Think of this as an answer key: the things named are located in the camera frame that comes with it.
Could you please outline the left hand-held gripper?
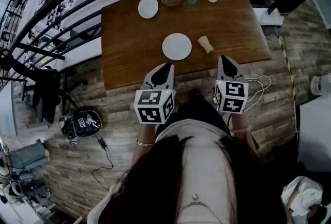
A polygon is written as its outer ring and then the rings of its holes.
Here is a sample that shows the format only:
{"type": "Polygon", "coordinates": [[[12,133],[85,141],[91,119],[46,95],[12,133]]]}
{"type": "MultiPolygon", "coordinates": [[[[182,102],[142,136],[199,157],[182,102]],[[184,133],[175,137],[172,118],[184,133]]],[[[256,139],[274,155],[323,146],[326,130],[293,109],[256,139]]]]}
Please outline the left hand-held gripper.
{"type": "Polygon", "coordinates": [[[134,109],[141,124],[165,124],[175,108],[174,65],[164,63],[150,71],[136,91],[134,109]]]}

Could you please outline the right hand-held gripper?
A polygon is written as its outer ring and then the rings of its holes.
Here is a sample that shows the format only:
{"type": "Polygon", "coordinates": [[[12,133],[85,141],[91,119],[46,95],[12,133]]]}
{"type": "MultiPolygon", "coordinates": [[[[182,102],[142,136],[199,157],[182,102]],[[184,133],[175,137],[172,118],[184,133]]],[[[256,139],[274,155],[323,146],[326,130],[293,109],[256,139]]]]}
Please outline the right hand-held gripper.
{"type": "Polygon", "coordinates": [[[248,82],[240,65],[231,57],[218,58],[214,97],[221,113],[242,114],[248,99],[248,82]]]}

